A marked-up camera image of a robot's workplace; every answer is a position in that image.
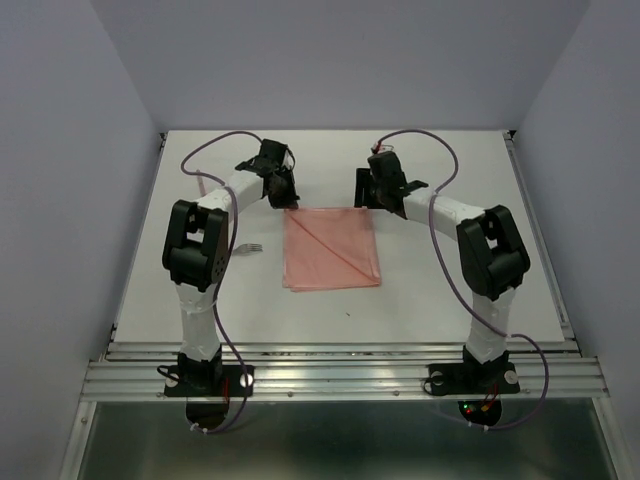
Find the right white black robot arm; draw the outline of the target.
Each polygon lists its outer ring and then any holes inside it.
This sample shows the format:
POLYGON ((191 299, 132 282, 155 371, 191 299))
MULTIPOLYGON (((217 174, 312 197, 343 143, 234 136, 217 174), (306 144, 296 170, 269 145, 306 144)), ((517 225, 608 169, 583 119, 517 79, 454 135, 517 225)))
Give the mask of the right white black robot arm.
POLYGON ((505 357, 507 327, 516 289, 531 266, 511 211, 497 205, 482 208, 443 196, 427 183, 407 181, 398 156, 386 151, 356 170, 356 207, 382 209, 404 220, 424 224, 438 262, 456 298, 472 316, 460 366, 463 384, 482 390, 496 378, 494 362, 505 357), (468 304, 448 272, 438 234, 455 241, 463 279, 472 292, 468 304))

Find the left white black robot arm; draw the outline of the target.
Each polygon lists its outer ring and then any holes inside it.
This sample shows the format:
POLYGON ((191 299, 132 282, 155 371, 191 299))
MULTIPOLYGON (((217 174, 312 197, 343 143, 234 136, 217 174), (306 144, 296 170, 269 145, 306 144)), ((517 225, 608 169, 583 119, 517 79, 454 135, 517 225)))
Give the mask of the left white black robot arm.
POLYGON ((213 139, 189 153, 180 164, 187 176, 206 178, 215 188, 200 198, 178 200, 171 208, 162 266, 176 287, 182 321, 178 354, 181 375, 199 393, 215 392, 222 382, 221 341, 217 297, 229 265, 239 227, 239 215, 266 199, 276 210, 295 209, 295 159, 288 145, 261 139, 258 153, 240 162, 222 179, 187 163, 213 145, 213 139))

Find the pink cloth napkin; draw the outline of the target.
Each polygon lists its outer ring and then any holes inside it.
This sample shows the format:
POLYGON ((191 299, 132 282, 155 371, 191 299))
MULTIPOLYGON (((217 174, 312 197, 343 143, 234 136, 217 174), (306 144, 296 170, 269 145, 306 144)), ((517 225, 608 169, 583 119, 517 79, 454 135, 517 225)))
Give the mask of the pink cloth napkin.
POLYGON ((371 212, 300 208, 284 213, 283 286, 293 292, 382 283, 371 212))

